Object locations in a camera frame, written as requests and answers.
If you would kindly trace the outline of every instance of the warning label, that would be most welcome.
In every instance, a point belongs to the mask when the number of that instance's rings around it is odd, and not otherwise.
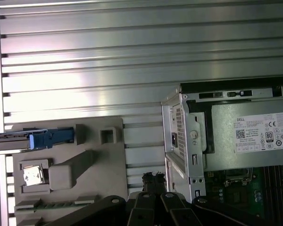
[[[233,134],[237,153],[283,149],[283,113],[236,118]]]

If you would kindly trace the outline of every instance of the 80 plus logo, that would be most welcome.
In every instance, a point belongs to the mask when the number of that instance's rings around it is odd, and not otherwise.
[[[266,142],[272,143],[274,141],[274,134],[273,132],[266,132],[265,133]]]

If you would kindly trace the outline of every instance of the qr code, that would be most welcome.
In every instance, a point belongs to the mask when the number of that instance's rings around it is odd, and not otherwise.
[[[236,130],[236,136],[237,139],[245,138],[245,130],[244,129]]]

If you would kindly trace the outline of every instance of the ventilation holes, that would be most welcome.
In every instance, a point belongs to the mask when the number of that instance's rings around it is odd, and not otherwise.
[[[183,128],[182,112],[180,108],[176,110],[176,120],[177,120],[177,139],[178,139],[178,149],[179,154],[184,158],[185,150],[185,132]]]

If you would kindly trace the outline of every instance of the small metal component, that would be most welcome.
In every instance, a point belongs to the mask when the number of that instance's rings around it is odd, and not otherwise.
[[[173,195],[172,193],[167,193],[167,194],[166,194],[166,197],[167,197],[167,198],[173,198],[174,195]]]
[[[44,182],[41,166],[29,166],[23,169],[23,178],[26,186],[39,185]]]
[[[192,131],[190,132],[190,137],[191,137],[192,139],[197,139],[197,138],[198,138],[198,132],[197,132],[196,130],[192,130]]]
[[[205,199],[198,199],[198,202],[200,202],[200,203],[206,203],[207,200],[205,200]]]

